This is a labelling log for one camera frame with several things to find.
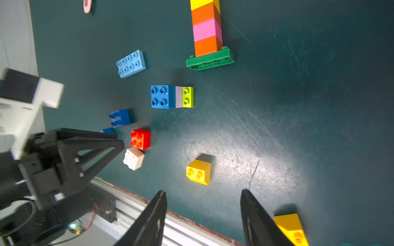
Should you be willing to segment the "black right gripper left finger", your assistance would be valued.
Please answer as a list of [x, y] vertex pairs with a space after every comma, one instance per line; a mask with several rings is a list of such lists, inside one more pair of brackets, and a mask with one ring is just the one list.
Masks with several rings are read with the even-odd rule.
[[141, 215], [116, 242], [117, 246], [160, 246], [163, 240], [167, 196], [159, 191]]

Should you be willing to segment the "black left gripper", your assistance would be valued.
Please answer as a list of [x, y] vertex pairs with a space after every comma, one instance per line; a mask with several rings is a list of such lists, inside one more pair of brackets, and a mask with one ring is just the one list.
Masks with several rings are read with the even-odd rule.
[[81, 192], [125, 148], [115, 134], [61, 128], [29, 136], [25, 154], [1, 153], [1, 208], [26, 196], [39, 209]]

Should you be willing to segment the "red lego brick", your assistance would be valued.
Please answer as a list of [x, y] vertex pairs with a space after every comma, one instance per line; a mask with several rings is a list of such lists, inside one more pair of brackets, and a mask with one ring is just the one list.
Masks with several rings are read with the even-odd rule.
[[139, 150], [145, 150], [150, 148], [151, 132], [144, 129], [132, 130], [130, 145]]

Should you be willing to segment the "blue lego brick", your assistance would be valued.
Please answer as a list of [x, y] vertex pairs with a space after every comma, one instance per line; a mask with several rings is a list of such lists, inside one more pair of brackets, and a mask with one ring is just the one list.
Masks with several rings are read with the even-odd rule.
[[117, 110], [109, 114], [111, 127], [117, 128], [131, 124], [129, 112], [127, 109]]
[[175, 86], [154, 85], [150, 87], [151, 107], [155, 109], [175, 108]]
[[102, 133], [115, 134], [113, 128], [106, 128], [101, 130]]

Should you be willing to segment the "purple lego brick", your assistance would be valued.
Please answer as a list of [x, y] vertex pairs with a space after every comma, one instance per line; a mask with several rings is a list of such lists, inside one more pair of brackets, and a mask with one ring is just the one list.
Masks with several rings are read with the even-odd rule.
[[183, 87], [180, 86], [175, 87], [175, 107], [183, 107]]

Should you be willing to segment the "lime green lego plate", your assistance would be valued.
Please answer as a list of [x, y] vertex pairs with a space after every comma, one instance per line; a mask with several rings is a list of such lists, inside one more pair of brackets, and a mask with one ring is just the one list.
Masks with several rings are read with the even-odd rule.
[[183, 108], [193, 108], [194, 107], [194, 88], [193, 87], [183, 87], [182, 90], [182, 106]]

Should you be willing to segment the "dark green lego plate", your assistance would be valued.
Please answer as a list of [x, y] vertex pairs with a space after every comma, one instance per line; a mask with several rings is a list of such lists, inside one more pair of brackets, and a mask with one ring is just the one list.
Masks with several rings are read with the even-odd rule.
[[235, 55], [227, 47], [223, 47], [220, 51], [202, 55], [199, 57], [190, 56], [186, 60], [186, 67], [194, 71], [202, 71], [210, 68], [215, 68], [223, 65], [232, 64], [235, 62]]

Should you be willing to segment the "pink lego brick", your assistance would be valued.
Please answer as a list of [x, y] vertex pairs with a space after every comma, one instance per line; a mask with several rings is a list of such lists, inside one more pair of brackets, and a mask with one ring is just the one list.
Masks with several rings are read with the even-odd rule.
[[220, 42], [223, 42], [222, 28], [218, 22], [212, 18], [205, 22], [193, 26], [194, 42], [216, 36]]

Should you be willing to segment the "yellow lego brick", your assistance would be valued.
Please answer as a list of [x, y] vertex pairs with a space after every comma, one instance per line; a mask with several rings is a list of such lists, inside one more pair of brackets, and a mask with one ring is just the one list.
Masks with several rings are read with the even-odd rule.
[[195, 159], [186, 167], [186, 177], [191, 181], [209, 185], [211, 181], [211, 163]]
[[190, 0], [190, 7], [191, 10], [195, 10], [210, 3], [213, 3], [218, 12], [221, 13], [219, 0]]
[[309, 246], [298, 214], [275, 216], [274, 222], [294, 246]]

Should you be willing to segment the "orange lego brick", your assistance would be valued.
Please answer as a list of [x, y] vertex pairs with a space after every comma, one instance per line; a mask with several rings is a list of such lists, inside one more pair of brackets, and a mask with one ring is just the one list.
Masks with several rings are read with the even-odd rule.
[[206, 39], [195, 42], [195, 56], [203, 56], [218, 52], [222, 49], [223, 44], [217, 36], [211, 36]]
[[206, 5], [203, 5], [197, 9], [192, 10], [191, 16], [192, 16], [192, 24], [194, 26], [211, 19], [215, 19], [218, 25], [220, 27], [222, 26], [221, 15], [214, 2], [210, 2]]

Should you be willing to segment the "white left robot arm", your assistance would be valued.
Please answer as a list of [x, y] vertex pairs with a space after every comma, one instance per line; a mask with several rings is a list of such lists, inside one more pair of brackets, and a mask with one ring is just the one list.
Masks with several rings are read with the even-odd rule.
[[1, 154], [1, 219], [7, 246], [44, 246], [88, 212], [105, 212], [109, 199], [90, 182], [125, 148], [115, 134], [57, 129], [29, 136], [20, 159]]

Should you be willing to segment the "cream lego brick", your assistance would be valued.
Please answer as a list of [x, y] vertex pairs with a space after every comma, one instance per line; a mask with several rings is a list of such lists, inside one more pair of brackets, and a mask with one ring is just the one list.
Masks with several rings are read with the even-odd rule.
[[123, 163], [131, 170], [135, 171], [142, 166], [145, 154], [135, 147], [126, 150]]

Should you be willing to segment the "light blue lego plate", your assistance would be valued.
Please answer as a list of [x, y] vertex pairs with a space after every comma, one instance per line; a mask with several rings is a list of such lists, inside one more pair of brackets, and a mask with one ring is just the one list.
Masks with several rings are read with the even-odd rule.
[[117, 63], [118, 74], [120, 78], [125, 79], [146, 69], [144, 54], [141, 50], [136, 50], [131, 54], [118, 60]]

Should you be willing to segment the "green table mat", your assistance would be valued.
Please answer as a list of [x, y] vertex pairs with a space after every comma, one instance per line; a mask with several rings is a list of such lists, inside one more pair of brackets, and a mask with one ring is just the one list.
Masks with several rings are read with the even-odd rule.
[[[240, 196], [297, 213], [312, 246], [394, 243], [393, 1], [221, 1], [233, 64], [186, 67], [189, 1], [31, 1], [39, 75], [65, 86], [47, 129], [151, 132], [143, 165], [119, 155], [100, 178], [243, 242]], [[143, 51], [125, 79], [117, 61]], [[150, 87], [194, 88], [193, 108], [155, 109]], [[186, 167], [211, 163], [209, 185]]]

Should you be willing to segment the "pink plastic knife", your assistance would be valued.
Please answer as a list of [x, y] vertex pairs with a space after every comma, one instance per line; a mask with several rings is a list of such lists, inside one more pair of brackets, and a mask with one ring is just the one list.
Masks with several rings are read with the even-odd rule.
[[84, 13], [86, 14], [90, 13], [91, 6], [92, 6], [92, 0], [83, 0]]

